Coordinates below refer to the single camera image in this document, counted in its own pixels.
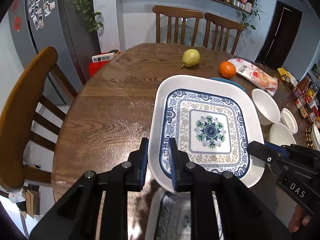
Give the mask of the person's right hand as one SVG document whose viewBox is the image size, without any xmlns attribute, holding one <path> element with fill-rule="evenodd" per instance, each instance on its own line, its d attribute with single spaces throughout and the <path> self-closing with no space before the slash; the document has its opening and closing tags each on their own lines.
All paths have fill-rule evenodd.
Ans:
<svg viewBox="0 0 320 240">
<path fill-rule="evenodd" d="M 296 232 L 301 225 L 306 226 L 310 222 L 311 217 L 307 215 L 304 210 L 296 205 L 295 211 L 291 217 L 291 220 L 288 224 L 289 232 Z"/>
</svg>

